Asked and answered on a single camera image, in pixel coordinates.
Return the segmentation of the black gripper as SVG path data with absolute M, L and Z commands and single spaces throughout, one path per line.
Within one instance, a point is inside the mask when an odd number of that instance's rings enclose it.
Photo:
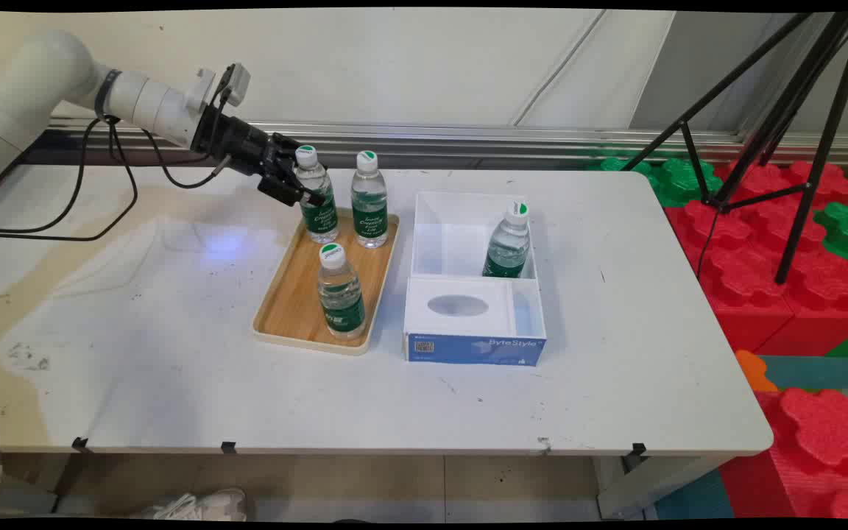
M 303 199 L 320 207 L 326 195 L 310 191 L 295 174 L 296 151 L 302 146 L 288 135 L 266 133 L 239 118 L 225 116 L 217 107 L 203 110 L 191 141 L 195 153 L 210 155 L 218 162 L 230 157 L 227 167 L 245 175 L 261 175 L 257 190 L 287 207 Z

